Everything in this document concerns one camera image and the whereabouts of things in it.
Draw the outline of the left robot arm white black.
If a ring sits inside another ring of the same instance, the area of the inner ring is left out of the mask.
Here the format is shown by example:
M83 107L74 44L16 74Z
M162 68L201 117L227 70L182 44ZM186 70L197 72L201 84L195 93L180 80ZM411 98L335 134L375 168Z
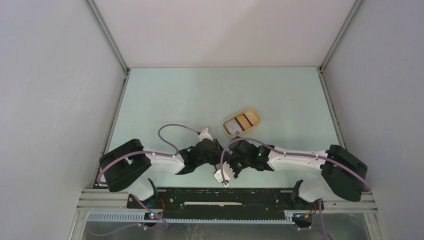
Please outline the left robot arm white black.
M146 171L187 175L205 164L218 165L223 150L217 139L205 138L176 154L153 151L139 139L131 139L99 159L96 181L112 193L128 192L145 208L153 208L158 194L153 181L143 177Z

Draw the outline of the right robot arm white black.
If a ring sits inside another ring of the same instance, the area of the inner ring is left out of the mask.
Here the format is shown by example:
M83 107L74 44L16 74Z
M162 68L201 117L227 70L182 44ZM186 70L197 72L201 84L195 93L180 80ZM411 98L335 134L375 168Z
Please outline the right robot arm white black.
M290 201L297 209L328 195L358 202L364 192L371 190L366 181L368 166L336 144L324 151L297 151L249 137L235 137L221 152L219 164L213 176L224 187L245 168L313 174L314 178L297 180L292 188Z

